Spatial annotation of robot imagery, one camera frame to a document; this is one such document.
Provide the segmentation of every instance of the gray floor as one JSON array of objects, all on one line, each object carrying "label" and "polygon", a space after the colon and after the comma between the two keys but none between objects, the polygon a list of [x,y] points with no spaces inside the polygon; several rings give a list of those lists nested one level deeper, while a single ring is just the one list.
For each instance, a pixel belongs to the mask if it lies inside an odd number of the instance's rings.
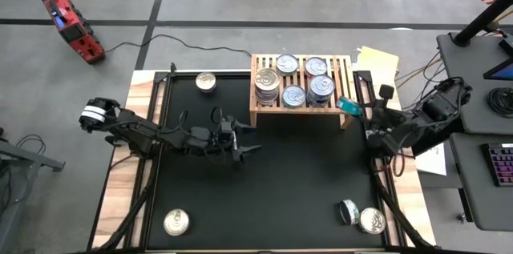
[{"label": "gray floor", "polygon": [[[89,19],[148,19],[154,0],[73,0]],[[40,0],[0,0],[1,18],[47,18]],[[465,23],[486,8],[479,0],[163,0],[159,20],[301,22]],[[103,45],[139,43],[144,27],[96,26]],[[369,46],[400,57],[402,73],[423,66],[446,30],[314,30],[249,28],[156,28],[200,46],[230,46],[252,53],[351,54]],[[38,133],[47,154],[67,161],[64,172],[42,171],[29,199],[17,249],[37,253],[84,250],[111,155],[103,136],[81,131],[78,117],[89,98],[124,102],[139,49],[121,47],[90,66],[53,26],[0,26],[0,126],[16,141]],[[203,52],[159,38],[149,47],[144,69],[248,68],[249,60],[225,50]],[[422,89],[421,77],[399,89],[403,105]],[[455,192],[426,191],[438,244],[444,248],[512,253],[513,234],[459,226]]]}]

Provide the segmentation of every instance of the wooden rack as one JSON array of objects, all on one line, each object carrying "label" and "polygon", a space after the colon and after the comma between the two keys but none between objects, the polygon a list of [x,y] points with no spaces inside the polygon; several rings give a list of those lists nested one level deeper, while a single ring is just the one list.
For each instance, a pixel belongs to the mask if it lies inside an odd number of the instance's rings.
[{"label": "wooden rack", "polygon": [[[336,101],[343,96],[357,101],[356,90],[354,87],[353,71],[351,70],[351,59],[347,55],[322,55],[322,54],[295,54],[299,60],[299,70],[295,75],[281,77],[280,95],[271,106],[263,106],[258,103],[255,96],[255,75],[262,68],[276,69],[276,60],[279,54],[254,54],[251,57],[251,95],[249,100],[249,113],[252,126],[257,125],[257,115],[259,114],[318,114],[318,115],[340,115],[341,128],[344,129],[350,122],[350,115],[345,114],[337,108]],[[331,100],[323,108],[311,107],[304,104],[299,108],[287,108],[283,106],[281,97],[283,89],[289,85],[298,85],[303,90],[308,91],[309,78],[305,73],[305,62],[311,57],[323,58],[328,64],[327,75],[335,81],[335,92]]]}]

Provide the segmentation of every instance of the paper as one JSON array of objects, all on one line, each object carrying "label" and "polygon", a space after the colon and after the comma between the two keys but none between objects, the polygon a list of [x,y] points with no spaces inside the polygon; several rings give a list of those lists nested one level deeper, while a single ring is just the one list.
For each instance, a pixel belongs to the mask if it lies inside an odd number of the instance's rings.
[{"label": "paper", "polygon": [[415,157],[417,170],[428,173],[447,175],[446,156],[443,150],[443,143],[432,147],[421,155]]}]

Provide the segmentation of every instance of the tin can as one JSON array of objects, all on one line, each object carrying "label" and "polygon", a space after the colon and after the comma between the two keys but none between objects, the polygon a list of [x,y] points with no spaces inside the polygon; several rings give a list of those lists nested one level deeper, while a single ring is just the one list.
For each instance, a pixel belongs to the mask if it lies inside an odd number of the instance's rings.
[{"label": "tin can", "polygon": [[324,107],[335,91],[335,81],[328,75],[316,75],[309,84],[306,99],[313,107]]},{"label": "tin can", "polygon": [[305,62],[305,73],[309,78],[316,75],[325,75],[328,71],[328,64],[322,58],[312,57]]},{"label": "tin can", "polygon": [[171,236],[180,236],[189,227],[189,215],[182,209],[171,210],[164,218],[164,230]]},{"label": "tin can", "polygon": [[204,93],[210,93],[216,88],[216,76],[213,73],[201,73],[196,77],[196,85]]},{"label": "tin can", "polygon": [[297,69],[299,69],[299,62],[297,58],[291,54],[283,54],[278,57],[276,68],[280,72],[281,75],[291,76],[296,74]]},{"label": "tin can", "polygon": [[376,208],[367,208],[360,214],[360,229],[365,233],[380,234],[385,226],[385,216]]},{"label": "tin can", "polygon": [[338,211],[346,225],[355,225],[360,222],[360,212],[352,200],[340,201]]},{"label": "tin can", "polygon": [[265,68],[255,75],[255,96],[258,103],[270,106],[280,94],[280,75],[274,69]]},{"label": "tin can", "polygon": [[285,107],[297,108],[303,106],[306,100],[306,93],[303,88],[290,85],[283,90],[281,101]]}]

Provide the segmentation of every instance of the keyboard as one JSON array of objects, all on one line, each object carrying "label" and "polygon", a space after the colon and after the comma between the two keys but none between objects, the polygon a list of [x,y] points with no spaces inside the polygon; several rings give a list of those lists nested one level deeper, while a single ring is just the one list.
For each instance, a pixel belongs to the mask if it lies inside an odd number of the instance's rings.
[{"label": "keyboard", "polygon": [[513,186],[513,143],[481,145],[495,186]]}]

